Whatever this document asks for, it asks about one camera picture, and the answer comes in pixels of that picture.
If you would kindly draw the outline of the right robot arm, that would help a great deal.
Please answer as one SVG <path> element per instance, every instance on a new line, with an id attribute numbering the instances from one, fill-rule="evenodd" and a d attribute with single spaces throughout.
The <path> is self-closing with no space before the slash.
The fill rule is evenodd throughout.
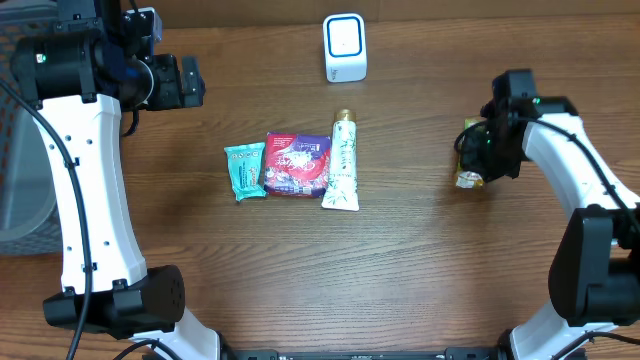
<path id="1" fill-rule="evenodd" d="M 639 197 L 611 171 L 564 96 L 538 94 L 529 69 L 492 82 L 492 99 L 454 142 L 456 184 L 479 188 L 543 173 L 568 218 L 548 275 L 548 302 L 493 347 L 448 348 L 448 359 L 583 359 L 598 337 L 631 343 L 619 327 L 639 320 Z"/>

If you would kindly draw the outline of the green snack packet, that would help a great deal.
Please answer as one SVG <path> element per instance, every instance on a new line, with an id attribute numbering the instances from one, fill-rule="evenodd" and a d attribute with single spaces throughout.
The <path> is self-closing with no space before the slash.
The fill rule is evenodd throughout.
<path id="1" fill-rule="evenodd" d="M 464 170 L 461 164 L 461 156 L 459 150 L 461 149 L 461 143 L 464 139 L 464 136 L 461 135 L 459 140 L 454 142 L 454 149 L 457 154 L 457 165 L 456 172 L 454 175 L 455 178 L 455 186 L 461 189 L 481 189 L 484 187 L 485 183 L 482 177 L 473 171 Z"/>

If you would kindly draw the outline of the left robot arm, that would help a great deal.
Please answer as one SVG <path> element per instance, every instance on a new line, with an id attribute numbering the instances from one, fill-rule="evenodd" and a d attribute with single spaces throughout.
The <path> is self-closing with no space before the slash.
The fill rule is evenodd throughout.
<path id="1" fill-rule="evenodd" d="M 124 113 L 199 107 L 205 84 L 192 57 L 156 54 L 151 7 L 61 1 L 51 33 L 22 38 L 6 92 L 37 124 L 54 183 L 63 241 L 61 290 L 48 324 L 107 334 L 161 359 L 223 360 L 223 338 L 186 307 L 174 265 L 147 266 L 129 215 L 121 166 Z"/>

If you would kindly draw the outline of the red purple pad pack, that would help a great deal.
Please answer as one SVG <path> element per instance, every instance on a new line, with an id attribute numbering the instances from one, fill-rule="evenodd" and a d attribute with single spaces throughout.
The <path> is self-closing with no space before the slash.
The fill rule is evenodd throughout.
<path id="1" fill-rule="evenodd" d="M 331 138 L 268 133 L 264 188 L 271 195 L 322 197 L 328 186 Z"/>

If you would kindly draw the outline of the teal wipes packet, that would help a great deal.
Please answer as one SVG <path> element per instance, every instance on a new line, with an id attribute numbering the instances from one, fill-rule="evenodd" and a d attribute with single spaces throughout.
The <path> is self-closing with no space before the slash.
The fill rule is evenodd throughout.
<path id="1" fill-rule="evenodd" d="M 225 147 L 231 187 L 238 202 L 267 195 L 260 183 L 264 142 Z"/>

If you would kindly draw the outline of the white tube gold cap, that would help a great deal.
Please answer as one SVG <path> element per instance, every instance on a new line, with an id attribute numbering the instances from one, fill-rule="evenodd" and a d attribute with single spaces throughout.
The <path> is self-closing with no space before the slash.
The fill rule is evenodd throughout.
<path id="1" fill-rule="evenodd" d="M 358 211 L 356 114 L 348 109 L 334 116 L 329 177 L 321 206 L 325 209 Z"/>

